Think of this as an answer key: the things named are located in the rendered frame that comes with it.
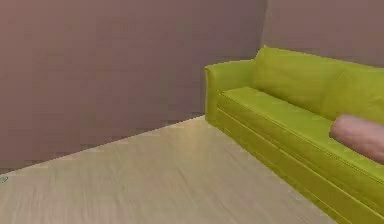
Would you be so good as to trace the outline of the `lime green sofa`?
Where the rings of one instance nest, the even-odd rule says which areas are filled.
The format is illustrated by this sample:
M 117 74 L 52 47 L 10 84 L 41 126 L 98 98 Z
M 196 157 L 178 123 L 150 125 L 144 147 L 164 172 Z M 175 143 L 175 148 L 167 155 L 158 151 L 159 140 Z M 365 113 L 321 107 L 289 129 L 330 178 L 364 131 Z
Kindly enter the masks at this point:
M 384 68 L 264 46 L 205 68 L 205 118 L 338 224 L 384 224 L 384 165 L 330 138 L 352 114 L 384 125 Z

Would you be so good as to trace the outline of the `pink cushion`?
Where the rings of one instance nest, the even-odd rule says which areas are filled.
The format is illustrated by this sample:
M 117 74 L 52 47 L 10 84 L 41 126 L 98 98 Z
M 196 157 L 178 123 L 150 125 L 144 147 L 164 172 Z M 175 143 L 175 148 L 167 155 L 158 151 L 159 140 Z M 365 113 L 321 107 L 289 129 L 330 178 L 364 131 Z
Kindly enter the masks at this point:
M 351 150 L 384 165 L 384 125 L 343 114 L 331 124 L 329 136 Z

